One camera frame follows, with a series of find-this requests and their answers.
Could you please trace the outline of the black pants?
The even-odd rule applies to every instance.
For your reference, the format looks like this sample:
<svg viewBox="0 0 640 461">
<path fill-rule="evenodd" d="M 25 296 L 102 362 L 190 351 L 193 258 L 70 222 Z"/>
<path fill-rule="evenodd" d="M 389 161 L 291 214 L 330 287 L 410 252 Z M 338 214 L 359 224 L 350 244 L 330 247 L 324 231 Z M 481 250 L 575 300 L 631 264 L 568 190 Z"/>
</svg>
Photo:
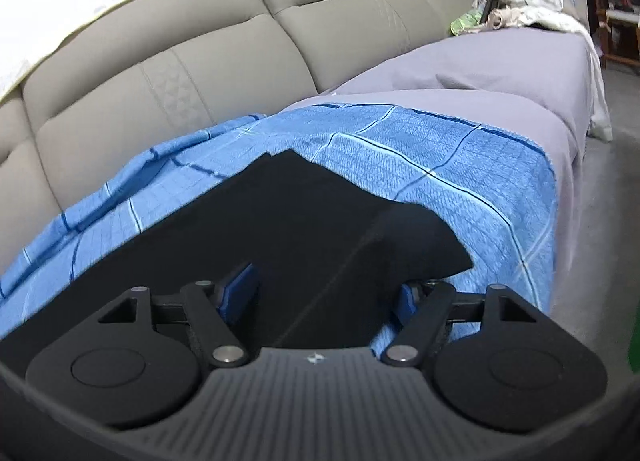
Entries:
<svg viewBox="0 0 640 461">
<path fill-rule="evenodd" d="M 420 204 L 377 197 L 293 151 L 262 156 L 91 267 L 1 343 L 32 357 L 134 287 L 171 294 L 253 265 L 260 286 L 234 331 L 249 351 L 368 345 L 399 287 L 472 266 L 454 232 Z"/>
</svg>

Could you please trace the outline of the blue plaid cloth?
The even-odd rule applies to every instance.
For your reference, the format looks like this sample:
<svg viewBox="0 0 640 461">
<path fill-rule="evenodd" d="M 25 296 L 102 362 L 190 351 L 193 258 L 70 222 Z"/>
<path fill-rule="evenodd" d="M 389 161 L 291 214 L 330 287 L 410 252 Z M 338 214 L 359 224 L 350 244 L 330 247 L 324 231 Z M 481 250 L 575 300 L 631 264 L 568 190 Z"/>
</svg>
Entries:
<svg viewBox="0 0 640 461">
<path fill-rule="evenodd" d="M 293 151 L 380 198 L 420 204 L 472 259 L 442 279 L 482 293 L 501 283 L 547 311 L 555 270 L 556 175 L 527 138 L 484 123 L 392 105 L 326 104 L 251 114 L 142 151 L 58 215 L 1 279 L 1 343 L 125 243 L 262 156 Z M 400 287 L 368 344 L 396 334 Z"/>
</svg>

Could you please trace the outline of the lavender sofa cover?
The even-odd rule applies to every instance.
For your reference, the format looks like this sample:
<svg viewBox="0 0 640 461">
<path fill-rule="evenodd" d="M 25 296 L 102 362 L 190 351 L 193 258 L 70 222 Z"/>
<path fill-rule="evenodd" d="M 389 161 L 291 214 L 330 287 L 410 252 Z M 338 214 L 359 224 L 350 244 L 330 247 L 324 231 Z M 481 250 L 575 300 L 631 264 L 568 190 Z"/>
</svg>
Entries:
<svg viewBox="0 0 640 461">
<path fill-rule="evenodd" d="M 572 264 L 579 233 L 582 159 L 590 121 L 588 50 L 576 34 L 509 28 L 450 36 L 405 53 L 363 47 L 303 60 L 316 89 L 288 109 L 330 96 L 395 103 L 487 122 L 546 151 L 559 182 L 556 266 Z"/>
</svg>

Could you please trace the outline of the beige sofa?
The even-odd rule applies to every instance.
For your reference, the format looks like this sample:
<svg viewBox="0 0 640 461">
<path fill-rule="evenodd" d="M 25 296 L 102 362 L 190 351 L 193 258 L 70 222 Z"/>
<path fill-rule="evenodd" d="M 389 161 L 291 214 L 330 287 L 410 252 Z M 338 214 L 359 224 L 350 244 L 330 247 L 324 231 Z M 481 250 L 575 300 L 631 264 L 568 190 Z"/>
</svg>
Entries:
<svg viewBox="0 0 640 461">
<path fill-rule="evenodd" d="M 450 38 L 473 0 L 129 0 L 1 102 L 1 263 L 155 144 L 316 89 L 303 60 Z"/>
</svg>

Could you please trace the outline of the pile of clothes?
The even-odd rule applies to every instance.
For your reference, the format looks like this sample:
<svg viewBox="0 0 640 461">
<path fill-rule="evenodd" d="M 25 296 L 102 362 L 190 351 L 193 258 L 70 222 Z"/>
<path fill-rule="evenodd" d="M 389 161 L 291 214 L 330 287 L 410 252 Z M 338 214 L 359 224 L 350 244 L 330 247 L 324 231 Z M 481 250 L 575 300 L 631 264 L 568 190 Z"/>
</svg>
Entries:
<svg viewBox="0 0 640 461">
<path fill-rule="evenodd" d="M 588 47 L 591 107 L 588 134 L 612 142 L 613 129 L 601 68 L 601 55 L 588 26 L 587 0 L 475 0 L 450 25 L 453 36 L 506 28 L 541 27 L 581 36 Z"/>
</svg>

